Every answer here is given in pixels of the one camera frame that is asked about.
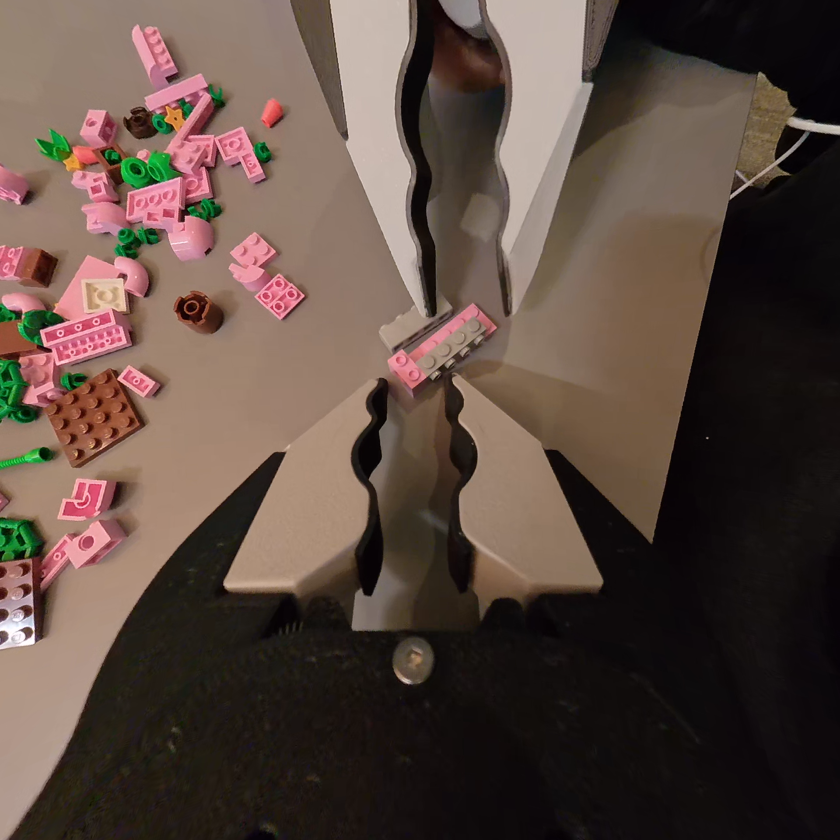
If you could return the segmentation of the brown studded plate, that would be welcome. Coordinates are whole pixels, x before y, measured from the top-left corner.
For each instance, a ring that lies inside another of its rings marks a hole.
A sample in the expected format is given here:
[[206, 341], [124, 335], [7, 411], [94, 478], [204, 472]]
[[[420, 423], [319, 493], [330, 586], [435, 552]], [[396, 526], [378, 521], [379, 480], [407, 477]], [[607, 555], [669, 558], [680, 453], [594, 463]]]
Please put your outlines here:
[[37, 643], [43, 634], [40, 558], [1, 562], [1, 650]]
[[85, 466], [145, 426], [113, 369], [59, 396], [44, 413], [59, 450], [73, 469]]

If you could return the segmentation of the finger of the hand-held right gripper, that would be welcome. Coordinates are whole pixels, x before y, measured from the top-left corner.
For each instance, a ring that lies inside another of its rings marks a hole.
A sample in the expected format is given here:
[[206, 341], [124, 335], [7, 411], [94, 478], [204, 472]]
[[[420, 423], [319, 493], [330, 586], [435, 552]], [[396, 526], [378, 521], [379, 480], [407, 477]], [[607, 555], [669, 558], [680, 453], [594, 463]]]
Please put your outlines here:
[[434, 239], [427, 221], [432, 172], [421, 104], [434, 57], [424, 2], [293, 1], [337, 131], [395, 266], [425, 316], [437, 313]]
[[497, 265], [506, 316], [543, 253], [617, 1], [484, 1], [505, 104], [495, 147], [502, 209]]

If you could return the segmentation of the pile of pink toy bricks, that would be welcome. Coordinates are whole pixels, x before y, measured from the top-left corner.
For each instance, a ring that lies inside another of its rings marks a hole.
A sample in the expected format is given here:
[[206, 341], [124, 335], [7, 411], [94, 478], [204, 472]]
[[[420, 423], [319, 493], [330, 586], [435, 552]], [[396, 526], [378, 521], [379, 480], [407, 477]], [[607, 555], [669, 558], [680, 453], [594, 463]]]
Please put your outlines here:
[[[178, 80], [158, 28], [135, 25], [132, 42], [153, 90], [122, 123], [136, 140], [171, 135], [165, 149], [127, 153], [117, 143], [116, 120], [96, 109], [87, 112], [79, 131], [82, 145], [70, 145], [52, 129], [48, 140], [36, 141], [40, 153], [61, 162], [71, 184], [87, 195], [81, 207], [87, 231], [114, 237], [112, 262], [86, 257], [52, 309], [27, 293], [2, 295], [2, 421], [46, 418], [74, 469], [141, 430], [144, 420], [131, 395], [152, 398], [161, 388], [130, 364], [119, 373], [107, 369], [90, 377], [69, 370], [132, 347], [132, 301], [145, 298], [151, 284], [140, 249], [164, 238], [180, 261], [208, 256], [215, 245], [212, 222], [223, 210], [214, 200], [211, 170], [219, 161], [237, 165], [257, 184], [266, 179], [264, 164], [272, 159], [268, 146], [252, 142], [242, 127], [200, 133], [225, 105], [223, 91], [201, 74]], [[306, 299], [289, 279], [269, 273], [277, 251], [258, 233], [230, 256], [232, 278], [276, 319]], [[102, 519], [116, 491], [113, 480], [77, 478], [57, 518], [86, 527], [65, 534], [46, 552], [33, 522], [2, 516], [2, 580], [22, 574], [43, 593], [66, 567], [98, 564], [126, 538], [116, 519]]]

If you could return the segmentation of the pink and grey brick assembly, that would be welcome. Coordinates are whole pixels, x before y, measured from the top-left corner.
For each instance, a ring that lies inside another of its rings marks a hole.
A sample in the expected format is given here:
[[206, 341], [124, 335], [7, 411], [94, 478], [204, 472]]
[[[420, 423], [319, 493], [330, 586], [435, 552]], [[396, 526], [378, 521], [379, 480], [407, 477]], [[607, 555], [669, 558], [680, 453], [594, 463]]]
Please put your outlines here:
[[476, 304], [470, 304], [423, 338], [414, 350], [395, 352], [388, 360], [389, 370], [416, 396], [451, 372], [496, 330], [496, 323]]

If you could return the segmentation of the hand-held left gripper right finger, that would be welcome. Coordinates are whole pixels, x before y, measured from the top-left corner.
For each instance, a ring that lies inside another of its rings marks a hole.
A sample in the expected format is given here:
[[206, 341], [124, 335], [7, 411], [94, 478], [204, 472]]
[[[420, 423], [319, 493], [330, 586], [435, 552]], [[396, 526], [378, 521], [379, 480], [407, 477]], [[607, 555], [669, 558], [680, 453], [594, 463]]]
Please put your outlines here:
[[460, 375], [444, 384], [449, 456], [448, 569], [484, 617], [497, 600], [597, 593], [601, 572], [542, 444]]

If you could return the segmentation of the cream square toy plate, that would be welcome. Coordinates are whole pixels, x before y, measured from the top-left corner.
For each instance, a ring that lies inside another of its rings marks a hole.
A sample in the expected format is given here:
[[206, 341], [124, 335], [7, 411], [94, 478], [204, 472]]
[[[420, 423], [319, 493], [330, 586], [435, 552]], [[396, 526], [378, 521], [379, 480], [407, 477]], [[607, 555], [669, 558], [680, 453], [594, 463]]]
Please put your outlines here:
[[112, 309], [130, 314], [129, 293], [121, 277], [84, 278], [80, 280], [81, 305], [85, 314]]

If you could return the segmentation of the brown round toy brick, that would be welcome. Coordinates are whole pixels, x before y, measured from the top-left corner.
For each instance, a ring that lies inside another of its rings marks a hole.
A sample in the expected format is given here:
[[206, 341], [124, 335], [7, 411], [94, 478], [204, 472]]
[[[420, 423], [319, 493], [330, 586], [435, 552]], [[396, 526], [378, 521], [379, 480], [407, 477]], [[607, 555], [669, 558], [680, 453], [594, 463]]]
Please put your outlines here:
[[224, 322], [223, 310], [199, 290], [178, 297], [173, 311], [179, 323], [200, 334], [213, 334]]

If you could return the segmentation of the grey studded toy brick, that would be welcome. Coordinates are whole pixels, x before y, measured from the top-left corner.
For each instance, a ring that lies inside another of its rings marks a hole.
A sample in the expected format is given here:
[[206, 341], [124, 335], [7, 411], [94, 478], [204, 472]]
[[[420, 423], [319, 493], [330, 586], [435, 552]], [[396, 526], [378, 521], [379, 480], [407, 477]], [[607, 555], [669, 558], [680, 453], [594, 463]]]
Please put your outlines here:
[[394, 321], [380, 327], [379, 334], [385, 347], [392, 353], [422, 340], [436, 331], [453, 316], [451, 304], [442, 296], [437, 297], [437, 310], [433, 316], [426, 316], [416, 306], [398, 316]]

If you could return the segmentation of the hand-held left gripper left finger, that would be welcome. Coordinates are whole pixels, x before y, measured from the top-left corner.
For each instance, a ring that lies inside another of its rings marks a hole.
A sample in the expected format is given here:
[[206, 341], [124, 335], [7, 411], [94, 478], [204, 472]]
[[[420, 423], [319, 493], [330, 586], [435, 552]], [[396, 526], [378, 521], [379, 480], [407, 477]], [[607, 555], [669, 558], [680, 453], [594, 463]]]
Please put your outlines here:
[[364, 383], [284, 451], [224, 587], [300, 604], [372, 595], [384, 541], [371, 475], [382, 459], [388, 383]]

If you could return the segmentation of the brown rectangular toy brick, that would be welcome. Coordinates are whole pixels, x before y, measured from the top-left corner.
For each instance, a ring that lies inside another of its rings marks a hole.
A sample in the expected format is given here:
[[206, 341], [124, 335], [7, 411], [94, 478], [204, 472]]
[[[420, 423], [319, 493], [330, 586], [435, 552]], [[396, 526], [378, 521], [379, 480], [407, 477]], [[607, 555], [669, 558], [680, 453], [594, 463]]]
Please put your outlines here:
[[24, 287], [48, 288], [58, 258], [41, 248], [23, 248], [17, 266], [17, 281]]

